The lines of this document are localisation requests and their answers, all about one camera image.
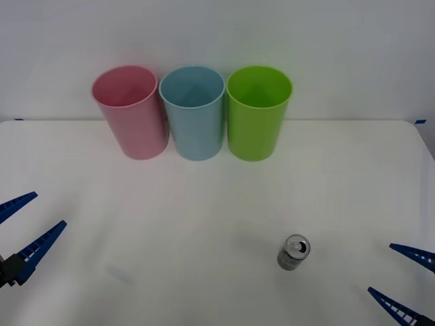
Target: cup rim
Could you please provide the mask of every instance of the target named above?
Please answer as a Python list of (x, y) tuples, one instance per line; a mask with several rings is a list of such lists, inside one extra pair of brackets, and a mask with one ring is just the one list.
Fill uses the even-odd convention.
[[(114, 71), (114, 70), (116, 70), (116, 69), (127, 68), (127, 67), (132, 67), (132, 68), (141, 68), (141, 69), (144, 69), (144, 70), (146, 70), (146, 71), (148, 71), (149, 73), (152, 74), (152, 76), (154, 77), (154, 88), (152, 89), (152, 91), (150, 92), (150, 94), (149, 94), (147, 97), (141, 99), (139, 102), (136, 102), (136, 103), (133, 103), (133, 104), (129, 104), (129, 105), (125, 105), (125, 106), (121, 106), (121, 107), (120, 107), (120, 106), (116, 106), (116, 107), (114, 107), (114, 106), (112, 106), (112, 105), (106, 105), (106, 104), (104, 104), (104, 103), (98, 101), (98, 100), (95, 98), (95, 96), (94, 96), (94, 87), (95, 87), (95, 84), (98, 82), (98, 80), (99, 80), (100, 78), (102, 78), (102, 76), (104, 76), (104, 75), (106, 75), (106, 74), (108, 74), (108, 73), (111, 73), (112, 71)], [(90, 95), (92, 96), (92, 98), (94, 99), (95, 102), (97, 102), (97, 103), (100, 104), (100, 105), (104, 105), (105, 107), (109, 107), (109, 108), (111, 108), (111, 109), (128, 109), (128, 108), (130, 108), (130, 107), (134, 107), (135, 105), (138, 105), (138, 104), (141, 104), (141, 103), (145, 102), (147, 99), (149, 99), (151, 96), (153, 96), (154, 93), (155, 93), (156, 90), (157, 90), (157, 86), (158, 86), (158, 78), (157, 78), (156, 74), (153, 73), (150, 69), (148, 69), (148, 68), (146, 68), (146, 67), (144, 67), (144, 66), (141, 66), (141, 65), (122, 65), (122, 66), (117, 66), (117, 67), (114, 67), (114, 68), (112, 68), (112, 69), (109, 69), (109, 70), (105, 71), (104, 73), (100, 74), (100, 75), (99, 75), (99, 76), (94, 80), (94, 82), (92, 83), (92, 86), (90, 87)]]
[[(216, 97), (216, 98), (215, 98), (214, 100), (212, 100), (211, 102), (209, 102), (209, 103), (207, 103), (207, 104), (204, 104), (204, 105), (201, 105), (201, 106), (199, 106), (199, 107), (182, 107), (181, 105), (176, 105), (176, 104), (172, 103), (171, 101), (168, 101), (168, 100), (163, 96), (163, 94), (162, 94), (162, 84), (163, 84), (163, 81), (164, 81), (164, 80), (165, 80), (165, 79), (166, 79), (170, 74), (172, 74), (172, 73), (174, 73), (174, 72), (176, 72), (176, 71), (182, 70), (182, 69), (186, 69), (186, 68), (204, 68), (204, 69), (211, 70), (211, 71), (213, 71), (214, 73), (217, 73), (217, 75), (222, 79), (222, 82), (224, 83), (224, 87), (222, 87), (222, 91), (220, 92), (219, 96)], [(196, 110), (196, 109), (202, 109), (203, 107), (208, 107), (209, 105), (211, 105), (211, 104), (217, 102), (220, 98), (222, 98), (222, 96), (223, 96), (224, 93), (225, 93), (225, 90), (226, 90), (226, 82), (225, 82), (225, 79), (222, 77), (221, 73), (220, 73), (219, 71), (216, 71), (215, 69), (212, 69), (212, 68), (207, 67), (207, 66), (201, 66), (201, 65), (187, 65), (187, 66), (182, 66), (182, 67), (180, 67), (180, 68), (176, 68), (175, 70), (169, 71), (166, 75), (164, 75), (164, 77), (162, 78), (162, 80), (160, 80), (160, 83), (159, 83), (159, 85), (158, 85), (158, 93), (159, 93), (160, 97), (162, 98), (162, 100), (163, 100), (164, 102), (169, 103), (170, 105), (172, 105), (172, 106), (174, 106), (174, 107), (177, 107), (177, 108), (179, 108), (179, 109), (186, 109), (186, 110)]]
[[(252, 107), (251, 105), (247, 105), (245, 103), (242, 103), (241, 101), (237, 100), (233, 95), (231, 95), (230, 90), (228, 89), (228, 85), (229, 85), (229, 81), (230, 81), (231, 77), (243, 69), (252, 68), (252, 67), (268, 68), (268, 69), (275, 70), (275, 71), (279, 72), (280, 74), (284, 75), (290, 84), (290, 93), (288, 94), (287, 98), (284, 101), (282, 101), (281, 103), (274, 105), (272, 107)], [(278, 68), (268, 66), (268, 65), (249, 65), (249, 66), (244, 66), (244, 67), (241, 67), (240, 69), (237, 69), (234, 73), (232, 73), (230, 75), (230, 77), (228, 77), (228, 79), (226, 80), (226, 93), (233, 101), (237, 102), (240, 105), (243, 105), (244, 107), (248, 107), (250, 109), (256, 109), (256, 110), (269, 110), (269, 109), (274, 109), (276, 107), (280, 107), (280, 106), (282, 106), (282, 104), (284, 104), (285, 102), (288, 102), (290, 100), (290, 98), (293, 95), (293, 83), (292, 83), (292, 80), (287, 76), (287, 74), (285, 74), (283, 71), (279, 70)]]

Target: plastic cup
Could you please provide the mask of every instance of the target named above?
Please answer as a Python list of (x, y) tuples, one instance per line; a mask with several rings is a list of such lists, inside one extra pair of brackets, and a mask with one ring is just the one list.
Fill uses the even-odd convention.
[(109, 70), (92, 85), (92, 96), (122, 151), (136, 160), (153, 158), (168, 145), (157, 85), (157, 77), (138, 66)]
[(292, 82), (265, 66), (242, 68), (228, 78), (228, 146), (238, 158), (260, 161), (274, 151), (292, 95)]
[(224, 139), (224, 78), (207, 67), (182, 67), (164, 76), (159, 90), (178, 153), (194, 161), (216, 155)]

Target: green cup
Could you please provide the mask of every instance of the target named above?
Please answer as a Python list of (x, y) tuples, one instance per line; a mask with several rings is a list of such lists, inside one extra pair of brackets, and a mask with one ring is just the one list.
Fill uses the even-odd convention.
[(278, 69), (250, 66), (228, 78), (226, 91), (231, 152), (247, 161), (268, 158), (277, 143), (292, 82)]

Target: pink cup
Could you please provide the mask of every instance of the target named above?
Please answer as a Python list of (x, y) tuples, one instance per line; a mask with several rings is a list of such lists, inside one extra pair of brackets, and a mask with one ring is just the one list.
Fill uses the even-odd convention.
[(138, 66), (109, 70), (92, 85), (92, 97), (122, 151), (136, 160), (153, 158), (168, 145), (157, 85), (157, 77)]

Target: table surface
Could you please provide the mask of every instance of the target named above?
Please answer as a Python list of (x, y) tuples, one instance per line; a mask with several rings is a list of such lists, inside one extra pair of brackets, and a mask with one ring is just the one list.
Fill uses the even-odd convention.
[[(68, 226), (2, 326), (396, 325), (372, 286), (435, 318), (435, 276), (388, 248), (435, 251), (435, 163), (401, 121), (287, 121), (262, 162), (121, 153), (105, 122), (0, 124), (0, 202), (39, 197), (0, 227), (4, 257)], [(286, 237), (312, 251), (293, 272)]]

